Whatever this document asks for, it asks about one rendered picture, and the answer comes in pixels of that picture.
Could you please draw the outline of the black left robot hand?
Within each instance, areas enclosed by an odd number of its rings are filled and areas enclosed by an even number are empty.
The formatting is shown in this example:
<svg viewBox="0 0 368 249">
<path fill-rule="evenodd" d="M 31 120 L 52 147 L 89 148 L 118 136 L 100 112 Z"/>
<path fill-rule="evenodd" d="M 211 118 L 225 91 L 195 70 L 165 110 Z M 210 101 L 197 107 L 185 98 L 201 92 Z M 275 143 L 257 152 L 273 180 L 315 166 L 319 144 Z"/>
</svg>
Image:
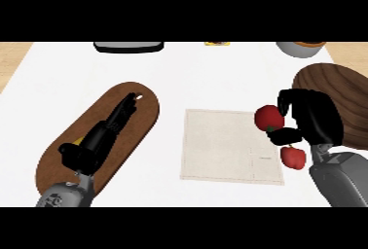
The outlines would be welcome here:
<svg viewBox="0 0 368 249">
<path fill-rule="evenodd" d="M 134 103 L 134 93 L 130 92 L 117 105 L 108 119 L 95 125 L 80 144 L 64 143 L 61 145 L 62 165 L 80 174 L 93 175 L 99 170 L 120 132 L 136 111 Z"/>
</svg>

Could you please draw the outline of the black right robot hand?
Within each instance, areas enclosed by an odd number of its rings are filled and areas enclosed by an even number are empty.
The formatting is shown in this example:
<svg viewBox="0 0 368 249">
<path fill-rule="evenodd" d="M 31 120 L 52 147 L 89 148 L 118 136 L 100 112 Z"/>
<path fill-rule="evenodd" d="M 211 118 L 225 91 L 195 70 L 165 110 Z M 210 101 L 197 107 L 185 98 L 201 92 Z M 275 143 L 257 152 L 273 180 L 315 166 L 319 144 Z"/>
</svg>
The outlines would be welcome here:
<svg viewBox="0 0 368 249">
<path fill-rule="evenodd" d="M 278 109 L 282 116 L 291 111 L 297 128 L 284 127 L 267 131 L 267 137 L 276 146 L 301 140 L 306 140 L 310 146 L 341 145 L 341 116 L 330 95 L 313 89 L 282 89 Z"/>
</svg>

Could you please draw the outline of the red tomato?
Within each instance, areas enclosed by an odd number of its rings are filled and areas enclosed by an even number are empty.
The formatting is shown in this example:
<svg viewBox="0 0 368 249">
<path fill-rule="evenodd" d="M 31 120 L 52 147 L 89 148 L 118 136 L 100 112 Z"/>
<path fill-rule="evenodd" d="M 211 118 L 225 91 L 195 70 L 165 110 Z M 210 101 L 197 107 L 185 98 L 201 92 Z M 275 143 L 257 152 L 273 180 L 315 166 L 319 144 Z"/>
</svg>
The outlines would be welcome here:
<svg viewBox="0 0 368 249">
<path fill-rule="evenodd" d="M 285 118 L 275 105 L 265 105 L 254 113 L 254 124 L 263 131 L 275 131 L 285 126 Z"/>
</svg>

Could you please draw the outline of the red bell pepper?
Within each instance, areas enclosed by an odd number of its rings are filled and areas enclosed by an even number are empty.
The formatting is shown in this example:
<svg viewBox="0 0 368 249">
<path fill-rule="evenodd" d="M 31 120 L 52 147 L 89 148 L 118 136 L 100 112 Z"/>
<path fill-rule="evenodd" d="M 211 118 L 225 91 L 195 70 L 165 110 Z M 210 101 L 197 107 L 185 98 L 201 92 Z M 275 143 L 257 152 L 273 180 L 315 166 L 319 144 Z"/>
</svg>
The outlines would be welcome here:
<svg viewBox="0 0 368 249">
<path fill-rule="evenodd" d="M 294 147 L 284 147 L 281 149 L 281 159 L 288 168 L 300 170 L 304 167 L 306 154 L 303 150 Z"/>
</svg>

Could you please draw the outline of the grey pot with brown contents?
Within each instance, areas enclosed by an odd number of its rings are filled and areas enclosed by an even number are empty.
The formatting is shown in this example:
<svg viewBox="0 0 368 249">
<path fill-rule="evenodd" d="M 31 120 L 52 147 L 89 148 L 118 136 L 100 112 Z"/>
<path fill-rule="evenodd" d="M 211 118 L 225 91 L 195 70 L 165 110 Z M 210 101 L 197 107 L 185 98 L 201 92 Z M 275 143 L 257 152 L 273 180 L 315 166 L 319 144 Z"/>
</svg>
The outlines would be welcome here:
<svg viewBox="0 0 368 249">
<path fill-rule="evenodd" d="M 278 42 L 281 51 L 297 58 L 312 57 L 325 46 L 325 42 Z"/>
</svg>

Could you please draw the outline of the dark wooden bowl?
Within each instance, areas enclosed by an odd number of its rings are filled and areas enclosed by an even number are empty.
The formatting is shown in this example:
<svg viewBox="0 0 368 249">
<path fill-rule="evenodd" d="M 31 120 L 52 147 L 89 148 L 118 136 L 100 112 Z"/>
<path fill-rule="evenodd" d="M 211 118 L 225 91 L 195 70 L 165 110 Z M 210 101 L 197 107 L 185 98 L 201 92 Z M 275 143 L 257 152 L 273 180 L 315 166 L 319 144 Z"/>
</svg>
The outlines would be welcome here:
<svg viewBox="0 0 368 249">
<path fill-rule="evenodd" d="M 368 78 L 341 65 L 315 63 L 298 70 L 291 87 L 331 96 L 341 116 L 341 144 L 368 151 Z"/>
</svg>

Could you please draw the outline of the beige cloth placemat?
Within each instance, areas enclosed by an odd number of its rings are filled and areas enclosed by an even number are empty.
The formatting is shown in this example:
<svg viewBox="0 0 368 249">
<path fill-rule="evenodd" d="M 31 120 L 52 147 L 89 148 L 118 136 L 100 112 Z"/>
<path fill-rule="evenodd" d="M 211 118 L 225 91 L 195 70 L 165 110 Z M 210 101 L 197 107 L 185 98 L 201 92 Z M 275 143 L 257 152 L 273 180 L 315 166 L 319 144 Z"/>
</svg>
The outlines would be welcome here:
<svg viewBox="0 0 368 249">
<path fill-rule="evenodd" d="M 250 112 L 186 110 L 182 178 L 281 186 L 278 147 Z"/>
</svg>

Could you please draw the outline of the brown oval cutting board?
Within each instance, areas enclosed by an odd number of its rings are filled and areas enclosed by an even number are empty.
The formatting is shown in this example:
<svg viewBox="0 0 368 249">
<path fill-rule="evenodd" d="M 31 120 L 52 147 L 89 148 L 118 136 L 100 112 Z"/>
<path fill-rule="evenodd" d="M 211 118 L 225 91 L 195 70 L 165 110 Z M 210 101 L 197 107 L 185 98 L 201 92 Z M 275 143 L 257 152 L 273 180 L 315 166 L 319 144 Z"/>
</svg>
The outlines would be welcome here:
<svg viewBox="0 0 368 249">
<path fill-rule="evenodd" d="M 46 149 L 35 169 L 43 195 L 62 182 L 93 177 L 99 194 L 121 168 L 160 114 L 158 98 L 142 84 L 127 82 L 108 89 Z"/>
</svg>

